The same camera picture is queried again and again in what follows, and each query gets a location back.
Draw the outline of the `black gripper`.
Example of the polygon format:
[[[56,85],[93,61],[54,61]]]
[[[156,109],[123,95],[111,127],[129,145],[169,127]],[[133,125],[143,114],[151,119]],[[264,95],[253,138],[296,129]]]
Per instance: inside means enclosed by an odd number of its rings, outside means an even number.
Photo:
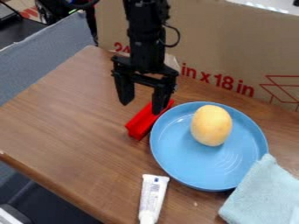
[[[153,33],[128,32],[131,53],[115,55],[112,76],[120,103],[125,106],[135,99],[135,84],[153,88],[152,112],[159,115],[168,105],[176,89],[177,71],[164,64],[168,45],[165,30]]]

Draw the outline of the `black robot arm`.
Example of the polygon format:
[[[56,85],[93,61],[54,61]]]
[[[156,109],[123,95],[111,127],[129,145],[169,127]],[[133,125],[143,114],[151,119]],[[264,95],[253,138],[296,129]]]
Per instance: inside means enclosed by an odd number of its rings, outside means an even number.
[[[135,84],[153,89],[152,113],[159,115],[165,109],[176,88],[179,72],[164,64],[164,48],[175,47],[179,40],[165,44],[165,21],[169,19],[167,0],[123,0],[127,36],[129,38],[129,56],[113,56],[112,76],[115,78],[117,98],[123,105],[135,99]]]

